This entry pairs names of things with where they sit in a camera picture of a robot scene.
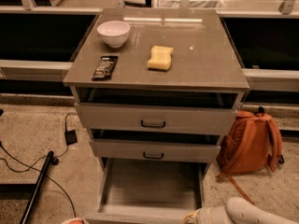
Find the black pole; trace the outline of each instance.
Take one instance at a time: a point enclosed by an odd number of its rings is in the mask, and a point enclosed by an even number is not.
[[[30,200],[29,200],[29,202],[28,202],[28,204],[26,206],[26,209],[25,209],[22,217],[21,217],[20,224],[27,223],[27,221],[29,219],[29,216],[30,216],[30,214],[31,214],[31,212],[32,212],[32,210],[34,208],[35,203],[36,203],[37,195],[38,195],[38,193],[39,193],[39,191],[40,191],[40,189],[41,189],[41,187],[42,187],[42,185],[44,183],[45,177],[47,175],[47,171],[48,171],[49,166],[51,164],[51,161],[53,159],[53,155],[54,155],[53,151],[50,151],[48,153],[48,155],[47,155],[47,158],[46,158],[46,160],[44,162],[44,165],[43,165],[43,167],[42,167],[42,169],[40,171],[40,174],[38,176],[38,179],[36,181],[35,189],[32,192]]]

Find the cabinet top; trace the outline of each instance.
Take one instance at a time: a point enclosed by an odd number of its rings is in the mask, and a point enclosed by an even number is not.
[[[126,21],[131,31],[126,43],[113,49],[96,31],[105,21]],[[149,70],[153,46],[174,49],[167,71]],[[119,56],[112,79],[92,81],[100,57]],[[214,10],[163,8],[107,8],[93,26],[71,69],[66,86],[167,89],[247,90],[234,49]]]

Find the orange backpack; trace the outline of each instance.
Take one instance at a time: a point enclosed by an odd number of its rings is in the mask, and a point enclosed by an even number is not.
[[[221,142],[217,156],[221,168],[218,178],[228,177],[241,195],[253,203],[231,175],[257,171],[267,165],[275,172],[278,161],[283,163],[281,153],[282,137],[270,115],[238,111],[231,131]]]

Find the concrete floor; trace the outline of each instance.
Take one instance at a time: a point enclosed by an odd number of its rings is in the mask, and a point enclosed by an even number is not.
[[[51,150],[57,156],[66,151],[64,118],[68,113],[75,112],[72,98],[1,94],[0,108],[4,110],[0,118],[0,136],[11,156],[31,165]],[[280,127],[298,129],[298,108],[267,106],[266,110],[276,117]],[[89,145],[89,136],[76,115],[67,118],[67,129],[76,130],[78,142],[69,146],[57,166],[50,167],[49,177],[68,193],[77,216],[86,217],[97,211],[103,172]],[[284,140],[283,145],[286,162],[275,173],[265,168],[255,173],[237,175],[235,180],[258,207],[299,222],[299,141]],[[6,159],[13,169],[26,169],[2,149],[0,158]],[[39,161],[35,168],[40,169],[43,161]],[[1,184],[35,183],[38,177],[38,172],[34,170],[14,173],[3,160],[0,160],[0,168]],[[217,181],[215,176],[218,172],[218,165],[213,163],[204,179],[205,206],[223,205],[228,198],[239,196],[227,180]],[[21,195],[6,194],[1,197],[0,223],[20,223],[27,201]],[[61,223],[73,216],[71,203],[64,192],[46,178],[29,223]]]

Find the backpack strap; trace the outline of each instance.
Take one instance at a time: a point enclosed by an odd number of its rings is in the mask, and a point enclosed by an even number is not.
[[[253,200],[245,193],[245,191],[242,188],[240,188],[240,186],[237,185],[237,183],[235,182],[233,177],[230,175],[227,175],[226,177],[234,185],[234,187],[238,191],[238,193],[240,193],[245,200],[247,200],[248,202],[250,202],[251,204],[254,205]]]
[[[272,144],[273,144],[272,156],[269,154],[268,166],[272,172],[275,172],[277,168],[278,160],[282,154],[282,137],[278,125],[272,119],[271,116],[269,116],[267,123],[268,123],[270,137],[272,139]]]

